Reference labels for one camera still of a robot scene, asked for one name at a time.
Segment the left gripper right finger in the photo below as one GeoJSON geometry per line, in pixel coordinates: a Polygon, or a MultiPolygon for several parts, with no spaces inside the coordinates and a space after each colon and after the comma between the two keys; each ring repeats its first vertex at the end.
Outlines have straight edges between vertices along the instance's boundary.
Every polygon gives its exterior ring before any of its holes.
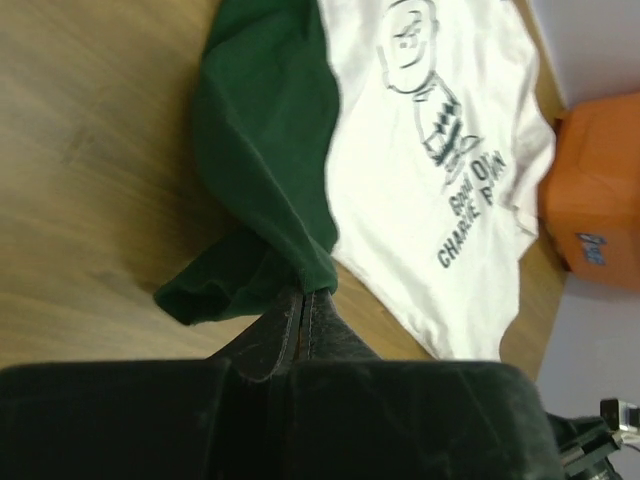
{"type": "Polygon", "coordinates": [[[305,295],[299,329],[298,359],[380,360],[337,312],[327,289],[305,295]]]}

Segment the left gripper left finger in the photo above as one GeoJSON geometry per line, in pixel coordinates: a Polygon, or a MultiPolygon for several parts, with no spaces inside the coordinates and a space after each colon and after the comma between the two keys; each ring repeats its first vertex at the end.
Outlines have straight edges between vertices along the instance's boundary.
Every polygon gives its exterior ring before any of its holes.
{"type": "Polygon", "coordinates": [[[288,370],[299,344],[304,302],[297,288],[284,288],[264,314],[207,360],[229,361],[256,382],[288,370]]]}

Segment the white green-sleeved t-shirt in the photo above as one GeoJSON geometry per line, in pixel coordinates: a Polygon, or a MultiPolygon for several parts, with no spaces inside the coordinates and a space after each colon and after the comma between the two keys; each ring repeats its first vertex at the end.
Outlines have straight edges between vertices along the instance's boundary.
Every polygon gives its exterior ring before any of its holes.
{"type": "Polygon", "coordinates": [[[554,134],[511,1],[224,1],[194,156],[238,228],[155,293],[193,325],[358,278],[433,357],[496,360],[554,134]]]}

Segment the orange plastic basket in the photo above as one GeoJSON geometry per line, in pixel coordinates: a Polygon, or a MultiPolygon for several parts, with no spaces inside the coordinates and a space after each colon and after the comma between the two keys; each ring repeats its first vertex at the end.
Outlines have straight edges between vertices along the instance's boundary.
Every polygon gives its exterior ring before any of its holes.
{"type": "Polygon", "coordinates": [[[556,123],[540,214],[576,277],[639,289],[639,96],[583,102],[556,123]]]}

